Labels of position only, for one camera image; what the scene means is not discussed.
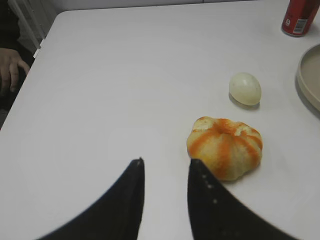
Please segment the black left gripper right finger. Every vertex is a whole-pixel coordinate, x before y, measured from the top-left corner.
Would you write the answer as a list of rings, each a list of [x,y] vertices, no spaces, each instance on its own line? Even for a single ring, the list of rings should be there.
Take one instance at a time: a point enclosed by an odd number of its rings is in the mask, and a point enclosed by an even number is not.
[[[188,215],[195,240],[292,240],[234,197],[199,159],[189,165]]]

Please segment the person's hand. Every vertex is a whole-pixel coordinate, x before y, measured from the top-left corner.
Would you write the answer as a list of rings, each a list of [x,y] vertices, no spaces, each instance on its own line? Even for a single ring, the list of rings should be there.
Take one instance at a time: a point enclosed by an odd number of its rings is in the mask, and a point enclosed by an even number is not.
[[[22,60],[20,54],[10,48],[0,48],[0,95],[4,96],[8,91],[15,92],[19,83],[19,68],[27,75],[29,65]]]

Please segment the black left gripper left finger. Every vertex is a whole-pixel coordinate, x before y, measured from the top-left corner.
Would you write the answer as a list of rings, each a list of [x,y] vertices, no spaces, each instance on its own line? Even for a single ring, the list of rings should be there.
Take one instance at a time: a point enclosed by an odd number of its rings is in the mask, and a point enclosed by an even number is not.
[[[115,183],[89,208],[44,240],[136,240],[145,200],[145,165],[132,160]]]

